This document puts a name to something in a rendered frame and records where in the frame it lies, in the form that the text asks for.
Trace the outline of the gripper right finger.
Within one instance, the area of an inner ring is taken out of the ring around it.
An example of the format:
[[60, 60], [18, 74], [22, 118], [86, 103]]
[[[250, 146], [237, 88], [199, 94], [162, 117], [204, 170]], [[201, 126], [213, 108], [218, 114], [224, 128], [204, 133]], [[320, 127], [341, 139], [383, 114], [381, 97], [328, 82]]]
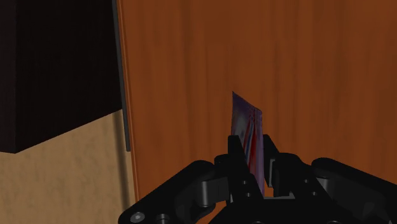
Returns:
[[328, 196], [362, 224], [397, 224], [397, 185], [331, 158], [305, 164], [263, 135], [265, 182], [274, 197]]

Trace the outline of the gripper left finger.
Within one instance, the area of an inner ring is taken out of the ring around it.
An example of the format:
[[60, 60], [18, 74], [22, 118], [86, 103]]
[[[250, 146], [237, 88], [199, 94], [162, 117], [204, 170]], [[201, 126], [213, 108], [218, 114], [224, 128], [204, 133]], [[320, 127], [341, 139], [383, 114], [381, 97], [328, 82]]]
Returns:
[[262, 198], [239, 137], [229, 136], [226, 154], [192, 162], [126, 209], [118, 224], [197, 224], [219, 202], [226, 206], [209, 224], [264, 224]]

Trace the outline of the purple book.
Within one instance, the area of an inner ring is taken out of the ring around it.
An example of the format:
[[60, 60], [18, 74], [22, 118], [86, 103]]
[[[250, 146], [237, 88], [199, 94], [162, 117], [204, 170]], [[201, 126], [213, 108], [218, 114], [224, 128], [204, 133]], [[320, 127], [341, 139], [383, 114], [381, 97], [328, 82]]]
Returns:
[[249, 171], [264, 195], [262, 112], [235, 92], [232, 92], [231, 134], [239, 136]]

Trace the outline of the brown wooden table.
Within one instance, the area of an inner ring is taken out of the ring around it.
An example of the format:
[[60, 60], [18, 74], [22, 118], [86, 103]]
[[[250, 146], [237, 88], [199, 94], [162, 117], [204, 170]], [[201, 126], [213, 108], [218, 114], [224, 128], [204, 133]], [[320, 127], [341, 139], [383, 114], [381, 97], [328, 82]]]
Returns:
[[[136, 202], [228, 152], [232, 92], [261, 110], [279, 152], [397, 185], [397, 0], [115, 0], [114, 11]], [[326, 195], [274, 197], [265, 182], [262, 196], [264, 224], [362, 224]]]

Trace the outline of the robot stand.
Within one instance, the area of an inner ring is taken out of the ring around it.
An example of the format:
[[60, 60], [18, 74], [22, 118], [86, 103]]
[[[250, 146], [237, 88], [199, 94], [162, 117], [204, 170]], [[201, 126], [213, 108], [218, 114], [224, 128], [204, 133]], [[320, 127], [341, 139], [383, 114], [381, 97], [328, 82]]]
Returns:
[[0, 152], [122, 107], [115, 0], [0, 0]]

